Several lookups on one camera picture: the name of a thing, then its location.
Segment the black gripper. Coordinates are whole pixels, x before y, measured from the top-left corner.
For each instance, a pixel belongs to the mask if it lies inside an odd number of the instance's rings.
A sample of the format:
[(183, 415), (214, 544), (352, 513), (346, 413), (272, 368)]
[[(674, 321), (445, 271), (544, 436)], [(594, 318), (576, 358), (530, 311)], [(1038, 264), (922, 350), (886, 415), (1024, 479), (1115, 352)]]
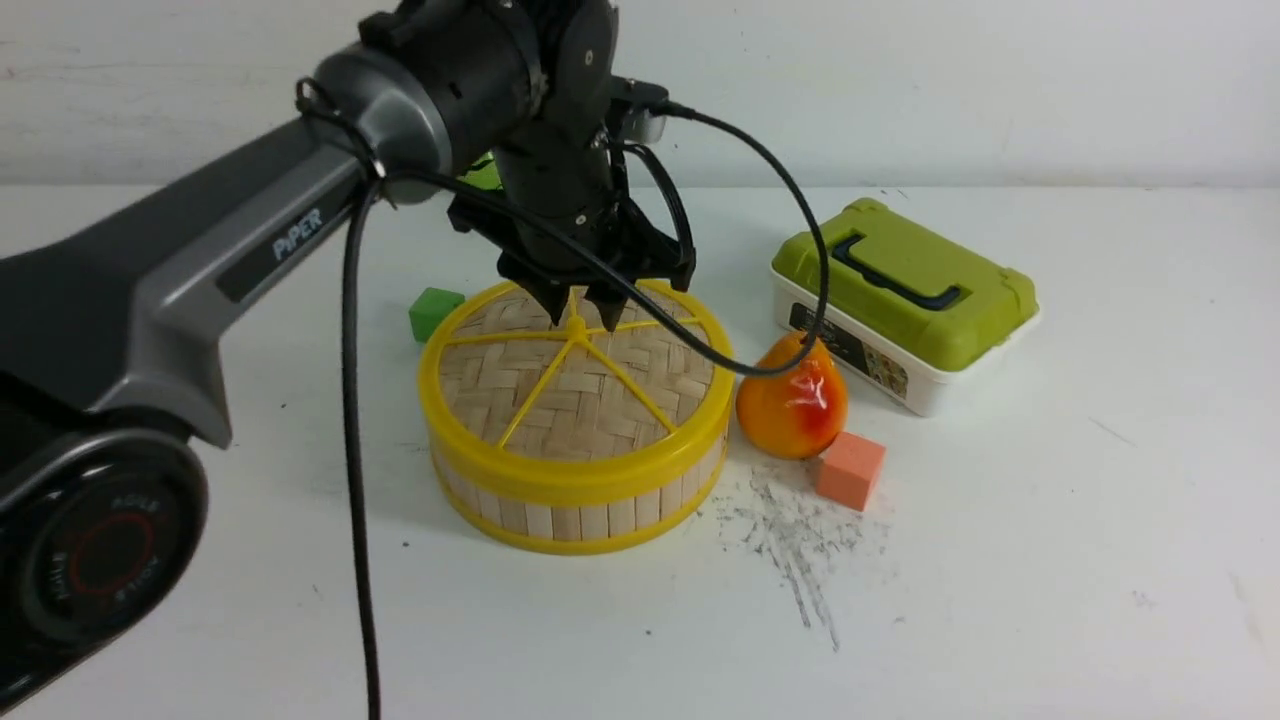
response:
[[(657, 229), (631, 199), (626, 154), (639, 158), (655, 181), (675, 233)], [(685, 292), (696, 268), (692, 231), (673, 178), (641, 143), (626, 143), (602, 127), (566, 133), (536, 122), (494, 151), (499, 190), (484, 195), (506, 201), (567, 234), (628, 281), (666, 279)], [(476, 232), (502, 252), (499, 273), (525, 286), (558, 325), (570, 300), (568, 284), (600, 277), (562, 243), (476, 199), (454, 196), (448, 209), (454, 231)], [(591, 304), (605, 332), (616, 332), (630, 297), (612, 284), (594, 284)]]

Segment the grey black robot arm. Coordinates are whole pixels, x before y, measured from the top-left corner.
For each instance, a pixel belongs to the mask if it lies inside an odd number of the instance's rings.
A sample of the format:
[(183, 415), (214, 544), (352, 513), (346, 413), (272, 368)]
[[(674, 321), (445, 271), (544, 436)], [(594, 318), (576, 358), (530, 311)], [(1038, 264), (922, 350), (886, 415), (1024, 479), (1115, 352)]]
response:
[(56, 243), (3, 259), (3, 710), (128, 632), (184, 574), (230, 443), (219, 343), (338, 229), (342, 393), (369, 715), (380, 714), (358, 447), (356, 275), (372, 205), (449, 219), (558, 318), (686, 290), (618, 155), (667, 92), (613, 72), (608, 1), (402, 1), (294, 87), (296, 117)]

